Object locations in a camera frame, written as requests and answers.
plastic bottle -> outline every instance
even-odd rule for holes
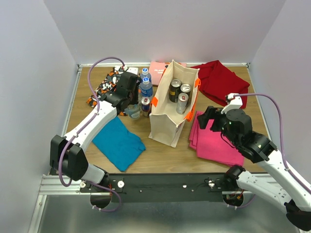
[[[133,120],[137,120],[140,117],[140,109],[138,104],[129,105],[124,111]]]
[[[140,74],[140,78],[143,79],[143,78],[149,78],[149,82],[152,83],[152,80],[151,80],[151,74],[148,72],[148,68],[143,68],[142,69],[142,72]]]
[[[142,83],[140,85],[141,88],[141,95],[143,97],[149,97],[151,98],[153,95],[153,89],[152,89],[152,84],[149,82],[149,78],[145,77],[142,79]]]

can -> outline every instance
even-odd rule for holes
[[[182,84],[180,86],[181,93],[186,93],[190,97],[191,86],[189,84]]]
[[[150,111],[150,99],[147,97],[143,97],[141,99],[141,110],[142,114],[147,117]]]
[[[170,84],[170,101],[177,102],[178,101],[178,95],[180,94],[180,86],[181,81],[178,79],[173,79]]]
[[[177,113],[183,114],[185,112],[188,100],[189,96],[186,93],[179,94],[176,108]]]

wooden table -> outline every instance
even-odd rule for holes
[[[246,67],[228,68],[235,72],[240,78],[251,83]],[[92,111],[92,108],[86,103],[87,98],[91,95],[86,79],[88,70],[88,67],[82,69],[69,119],[68,132],[77,126]],[[93,69],[91,83],[94,89],[103,81],[106,74],[111,70],[111,67],[96,67]],[[252,85],[250,85],[248,90],[249,93],[254,92]],[[204,112],[209,105],[213,105],[214,107],[219,106],[199,92],[196,110]],[[267,135],[256,97],[248,97],[245,112],[252,118],[253,130]],[[142,139],[146,147],[146,151],[144,151],[127,169],[127,173],[225,172],[228,170],[228,167],[225,165],[198,158],[196,156],[196,151],[189,148],[189,134],[192,122],[186,122],[176,148],[172,148],[148,138],[150,133],[149,118],[141,116],[140,119],[136,121],[131,120],[127,116],[119,116],[119,118],[130,132]],[[110,173],[120,172],[93,143],[89,145],[86,151],[86,157],[89,163],[101,167]],[[247,159],[245,159],[244,167],[251,172],[263,171],[262,168]]]

patterned cloth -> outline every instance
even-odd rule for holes
[[[121,74],[124,72],[122,68],[119,70],[115,70],[115,68],[112,69],[110,73],[107,74],[106,78],[102,83],[95,89],[95,93],[98,98],[100,98],[104,93],[106,93],[108,90],[111,90],[117,82],[119,81]],[[94,108],[97,105],[97,101],[94,97],[94,95],[91,95],[90,98],[86,101],[92,108]],[[120,112],[121,116],[127,116],[126,113]]]

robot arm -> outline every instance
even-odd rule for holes
[[[230,103],[225,108],[209,106],[205,113],[198,117],[200,128],[204,129],[207,122],[213,119],[210,129],[221,132],[245,158],[264,168],[282,189],[257,180],[240,166],[231,167],[225,175],[225,181],[234,182],[239,188],[251,191],[278,206],[287,212],[289,221],[298,228],[311,230],[311,194],[304,187],[310,188],[310,183],[287,163],[295,177],[289,173],[281,151],[269,138],[253,131],[251,118],[239,109],[242,105],[241,98],[234,96],[235,94],[228,96]]]
[[[115,89],[100,97],[99,109],[94,108],[75,129],[65,134],[64,137],[56,135],[52,139],[50,166],[74,181],[82,179],[105,186],[108,173],[89,164],[85,151],[93,138],[109,121],[123,112],[129,104],[138,103],[139,83],[138,75],[123,72]]]

